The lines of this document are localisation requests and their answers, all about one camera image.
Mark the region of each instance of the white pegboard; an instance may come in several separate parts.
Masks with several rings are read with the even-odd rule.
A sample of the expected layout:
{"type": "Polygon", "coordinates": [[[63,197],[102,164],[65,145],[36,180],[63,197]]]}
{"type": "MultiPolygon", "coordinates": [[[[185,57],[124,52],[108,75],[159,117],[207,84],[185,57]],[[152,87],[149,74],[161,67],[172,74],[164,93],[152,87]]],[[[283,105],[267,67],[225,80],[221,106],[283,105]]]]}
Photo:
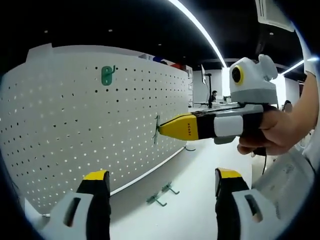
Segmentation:
{"type": "Polygon", "coordinates": [[[188,75],[134,56],[50,48],[5,74],[0,147],[14,183],[42,214],[92,171],[110,171],[111,190],[131,182],[184,146],[158,136],[188,111],[188,75]],[[101,69],[116,66],[110,86],[101,69]]]}

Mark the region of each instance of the black ceiling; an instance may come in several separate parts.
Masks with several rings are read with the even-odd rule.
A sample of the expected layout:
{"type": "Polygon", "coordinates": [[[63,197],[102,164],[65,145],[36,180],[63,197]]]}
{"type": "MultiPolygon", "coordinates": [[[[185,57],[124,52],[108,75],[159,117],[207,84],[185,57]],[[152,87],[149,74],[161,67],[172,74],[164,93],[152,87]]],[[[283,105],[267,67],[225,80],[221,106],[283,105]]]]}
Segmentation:
{"type": "MultiPolygon", "coordinates": [[[[295,33],[258,23],[254,0],[180,1],[202,23],[226,59],[257,59],[262,53],[277,64],[291,66],[303,58],[295,33]]],[[[12,10],[14,17],[1,21],[2,72],[23,63],[28,49],[46,43],[53,47],[113,46],[160,56],[195,70],[199,64],[221,68],[200,31],[167,0],[35,3],[12,10]]],[[[303,67],[296,72],[288,77],[302,80],[303,67]]]]}

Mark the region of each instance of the led strip light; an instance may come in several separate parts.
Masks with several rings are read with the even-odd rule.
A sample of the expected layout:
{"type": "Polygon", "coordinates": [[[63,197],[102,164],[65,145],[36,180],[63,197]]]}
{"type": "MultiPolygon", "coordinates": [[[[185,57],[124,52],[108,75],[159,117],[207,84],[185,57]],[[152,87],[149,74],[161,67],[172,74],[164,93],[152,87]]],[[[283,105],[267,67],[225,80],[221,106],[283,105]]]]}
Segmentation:
{"type": "Polygon", "coordinates": [[[217,45],[210,37],[209,33],[206,29],[201,25],[201,23],[196,19],[196,17],[178,0],[168,0],[170,3],[175,5],[181,12],[183,12],[192,22],[193,24],[200,30],[203,36],[207,39],[213,50],[215,51],[216,55],[220,59],[224,68],[227,68],[224,58],[222,57],[217,45]]]}
{"type": "MultiPolygon", "coordinates": [[[[307,61],[308,62],[316,62],[318,61],[319,58],[317,56],[315,57],[311,57],[309,58],[307,61]]],[[[289,72],[291,72],[293,69],[296,69],[297,67],[299,67],[300,65],[304,64],[304,60],[299,61],[298,63],[296,63],[295,65],[293,65],[292,67],[288,68],[287,70],[285,70],[284,72],[280,73],[280,75],[285,75],[289,72]]]]}

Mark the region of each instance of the white camera housing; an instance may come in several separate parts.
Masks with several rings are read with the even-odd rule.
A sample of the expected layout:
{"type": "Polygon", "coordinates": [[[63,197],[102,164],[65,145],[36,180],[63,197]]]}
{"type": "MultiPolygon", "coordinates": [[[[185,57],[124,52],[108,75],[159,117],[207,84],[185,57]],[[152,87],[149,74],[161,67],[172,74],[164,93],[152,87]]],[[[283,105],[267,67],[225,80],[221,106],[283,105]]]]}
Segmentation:
{"type": "Polygon", "coordinates": [[[270,82],[277,78],[278,71],[269,56],[260,54],[258,63],[244,57],[230,67],[229,76],[232,102],[278,103],[276,85],[270,82]]]}

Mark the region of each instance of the black handle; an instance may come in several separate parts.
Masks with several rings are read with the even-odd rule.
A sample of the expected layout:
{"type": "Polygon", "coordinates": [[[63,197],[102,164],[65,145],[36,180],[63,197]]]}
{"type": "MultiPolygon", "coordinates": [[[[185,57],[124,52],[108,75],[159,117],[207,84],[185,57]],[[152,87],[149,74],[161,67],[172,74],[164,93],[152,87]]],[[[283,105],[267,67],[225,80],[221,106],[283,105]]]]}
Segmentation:
{"type": "MultiPolygon", "coordinates": [[[[263,132],[259,129],[265,112],[278,111],[274,106],[264,104],[263,112],[253,113],[243,116],[243,134],[242,136],[255,136],[257,138],[264,138],[263,132]]],[[[265,147],[258,147],[253,151],[255,155],[266,156],[267,151],[265,147]]]]}

